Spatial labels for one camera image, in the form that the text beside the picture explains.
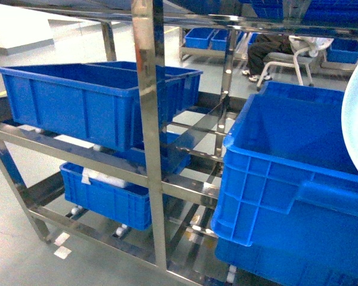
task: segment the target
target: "metal shelf frame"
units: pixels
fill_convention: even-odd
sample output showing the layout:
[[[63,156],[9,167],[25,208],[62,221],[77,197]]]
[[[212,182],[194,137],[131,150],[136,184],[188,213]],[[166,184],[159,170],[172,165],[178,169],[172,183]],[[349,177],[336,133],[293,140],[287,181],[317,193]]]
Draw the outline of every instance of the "metal shelf frame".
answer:
[[[284,15],[288,17],[285,20],[274,21],[243,17],[240,14],[194,15],[189,13],[170,13],[163,15],[163,0],[133,0],[131,11],[110,8],[43,7],[16,1],[4,1],[4,3],[0,1],[1,4],[100,21],[108,61],[116,60],[110,21],[131,21],[134,32],[146,168],[130,164],[126,160],[116,158],[106,152],[98,152],[59,141],[54,138],[57,134],[51,132],[37,134],[33,131],[22,130],[0,122],[0,170],[38,237],[46,243],[51,241],[53,235],[46,225],[46,223],[50,223],[70,234],[102,245],[120,257],[127,256],[136,263],[141,263],[149,269],[164,273],[187,285],[224,285],[225,281],[217,280],[192,269],[193,257],[199,251],[196,243],[193,244],[186,265],[178,265],[172,262],[170,257],[178,241],[183,236],[184,230],[189,227],[189,222],[199,206],[204,206],[205,211],[200,223],[195,225],[196,227],[193,230],[200,236],[206,235],[215,239],[215,234],[206,228],[212,210],[217,205],[219,193],[219,188],[213,185],[212,181],[215,177],[220,177],[223,171],[221,148],[223,138],[226,135],[226,119],[236,118],[237,113],[245,102],[245,100],[229,97],[237,31],[272,33],[295,33],[299,31],[299,35],[329,36],[334,34],[336,37],[358,38],[358,26],[352,24],[348,24],[345,27],[335,23],[301,24],[299,20],[292,17],[298,15],[299,18],[302,18],[302,14],[305,13],[310,1],[292,0],[291,2],[294,2],[294,6],[299,2],[302,2],[302,5],[299,5],[297,9],[285,7]],[[205,114],[204,117],[193,126],[173,123],[187,128],[187,131],[163,149],[167,150],[170,158],[175,163],[179,163],[183,156],[191,154],[192,164],[189,168],[207,173],[209,179],[205,182],[161,171],[159,135],[160,132],[165,133],[166,129],[159,130],[158,126],[156,66],[165,67],[164,24],[230,29],[226,53],[222,52],[224,68],[220,94],[200,93],[199,102],[190,110],[203,113]],[[214,126],[217,126],[216,131],[211,130]],[[216,136],[214,153],[205,154],[194,151],[194,147],[209,133]],[[192,145],[186,143],[188,138],[192,139]],[[5,142],[147,187],[150,193],[152,210],[153,248],[146,250],[126,242],[122,237],[114,237],[87,226],[79,221],[80,215],[74,216],[71,213],[62,215],[50,210],[47,205],[64,193],[61,174],[56,173],[44,181],[27,188]],[[172,239],[168,237],[166,226],[168,220],[174,222],[175,219],[165,217],[163,194],[168,194],[193,204],[186,217],[183,220],[176,221],[176,223],[180,224],[180,227]]]

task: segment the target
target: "black pants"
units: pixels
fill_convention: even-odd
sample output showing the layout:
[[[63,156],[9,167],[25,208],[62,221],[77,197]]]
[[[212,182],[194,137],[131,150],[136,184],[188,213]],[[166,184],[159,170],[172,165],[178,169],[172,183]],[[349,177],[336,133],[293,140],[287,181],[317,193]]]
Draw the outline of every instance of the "black pants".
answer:
[[[261,74],[264,70],[264,58],[270,52],[293,54],[287,36],[259,34],[248,49],[248,69],[250,74]]]

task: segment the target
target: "blue plastic crate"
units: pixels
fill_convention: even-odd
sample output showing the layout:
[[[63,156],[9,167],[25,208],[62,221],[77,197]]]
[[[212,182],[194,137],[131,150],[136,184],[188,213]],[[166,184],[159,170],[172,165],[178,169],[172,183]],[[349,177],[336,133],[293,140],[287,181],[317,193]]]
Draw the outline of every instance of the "blue plastic crate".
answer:
[[[358,279],[320,263],[271,248],[242,246],[219,238],[220,260],[284,286],[358,286]]]
[[[136,71],[85,64],[0,67],[16,122],[119,151],[142,142]],[[167,80],[166,87],[181,79]],[[170,122],[158,83],[159,123]]]
[[[217,14],[220,10],[221,0],[170,0],[170,2],[177,4],[187,10],[199,15]]]
[[[333,89],[311,88],[274,81],[266,82],[261,88],[260,94],[336,105],[342,104],[345,95],[343,91]]]
[[[358,41],[335,39],[328,48],[328,61],[355,64],[358,61]]]
[[[128,61],[111,61],[95,63],[101,66],[115,67],[119,69],[137,70],[137,64]],[[169,113],[177,115],[183,110],[194,106],[199,98],[200,70],[184,69],[182,67],[165,67],[167,80],[174,80],[167,90],[169,96]]]
[[[255,10],[257,17],[265,19],[283,19],[282,7],[262,7],[252,6]]]
[[[178,135],[167,133],[167,137],[168,142],[172,142]],[[146,165],[143,149],[133,148],[126,152],[115,153],[114,156],[142,166]],[[174,173],[180,173],[189,163],[190,156],[187,156]],[[163,170],[169,168],[168,165],[168,159],[162,157]],[[150,197],[147,188],[131,184],[123,189],[95,179],[90,179],[91,185],[87,185],[81,182],[83,167],[65,163],[60,169],[67,201],[141,231],[151,225]],[[168,196],[163,195],[163,200],[167,202]]]
[[[309,9],[358,10],[358,0],[311,0]]]
[[[179,137],[179,135],[177,135],[176,133],[172,133],[172,132],[167,132],[166,135],[167,135],[167,143],[168,144],[174,142]],[[135,148],[131,148],[130,150],[128,150],[126,152],[117,152],[115,155],[118,158],[130,160],[130,161],[138,163],[142,166],[146,165],[146,158],[144,156],[144,144],[143,143],[139,144]],[[190,155],[186,156],[185,159],[180,163],[180,165],[174,170],[174,173],[179,174],[181,171],[183,171],[183,169],[190,164],[190,158],[191,158]],[[161,163],[162,163],[162,165],[161,165],[162,170],[170,169],[171,162],[170,162],[169,158],[161,156]]]
[[[282,0],[239,0],[243,4],[251,4],[262,7],[282,7]]]
[[[215,30],[211,28],[194,28],[186,34],[186,47],[208,49]]]
[[[259,35],[259,33],[252,33],[252,37],[248,42],[248,47],[250,47],[256,41],[257,35]]]
[[[224,145],[216,234],[358,278],[358,172],[341,104],[251,95]]]
[[[308,9],[305,21],[325,21],[331,23],[358,23],[358,10],[333,10],[326,7],[323,10]]]
[[[243,38],[244,33],[240,32],[236,39],[236,45]],[[211,39],[211,48],[216,51],[225,51],[227,48],[228,30],[219,30]]]

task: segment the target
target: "gray floor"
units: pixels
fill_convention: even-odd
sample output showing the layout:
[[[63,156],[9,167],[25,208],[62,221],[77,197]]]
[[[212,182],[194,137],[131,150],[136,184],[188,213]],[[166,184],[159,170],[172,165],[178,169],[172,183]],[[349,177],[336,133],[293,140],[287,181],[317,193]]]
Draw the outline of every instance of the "gray floor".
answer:
[[[101,32],[98,26],[80,27],[59,26],[54,24],[55,45],[22,54],[1,56],[0,66],[72,63],[105,61]],[[118,60],[135,61],[132,31],[129,26],[114,30]],[[223,61],[203,57],[190,57],[180,63],[178,59],[178,30],[166,34],[166,65],[183,66],[204,71],[200,90],[218,93],[221,85]],[[344,90],[347,81],[344,78],[330,78],[314,75],[316,86]],[[296,83],[297,78],[292,71],[285,70],[282,74],[274,74],[274,79]],[[4,85],[0,77],[0,92]],[[233,72],[231,95],[246,98],[255,93],[255,85],[240,75],[240,70]],[[184,123],[196,122],[193,114],[183,114],[177,121]],[[203,140],[198,150],[213,151],[213,137]],[[60,160],[35,154],[24,148],[9,145],[10,151],[18,163],[27,186],[31,186],[58,171]],[[184,175],[202,179],[201,175],[186,172]],[[69,210],[71,204],[63,198],[55,203],[55,208]],[[100,216],[93,215],[88,223],[101,222]],[[33,232],[27,222],[14,195],[9,190],[4,177],[0,173],[0,286],[2,285],[181,285],[165,276],[147,270],[120,259],[102,248],[96,247],[80,238],[70,237],[64,244],[72,250],[67,259],[62,260],[53,253],[58,248],[54,244],[46,245]],[[214,271],[225,271],[223,264],[215,258],[209,262]]]

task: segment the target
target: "sneaker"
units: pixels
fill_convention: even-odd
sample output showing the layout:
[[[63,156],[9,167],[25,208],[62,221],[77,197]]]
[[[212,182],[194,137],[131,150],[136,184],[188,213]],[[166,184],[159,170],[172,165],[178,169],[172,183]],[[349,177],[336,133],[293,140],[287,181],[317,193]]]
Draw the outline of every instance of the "sneaker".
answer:
[[[253,76],[250,76],[248,79],[250,82],[258,82],[258,80],[260,79],[260,74],[254,74]],[[266,76],[263,77],[263,80],[272,80],[272,77],[267,74]]]
[[[251,75],[251,73],[249,72],[249,70],[243,70],[243,71],[241,72],[241,74],[242,74],[243,76],[250,76],[250,75]]]

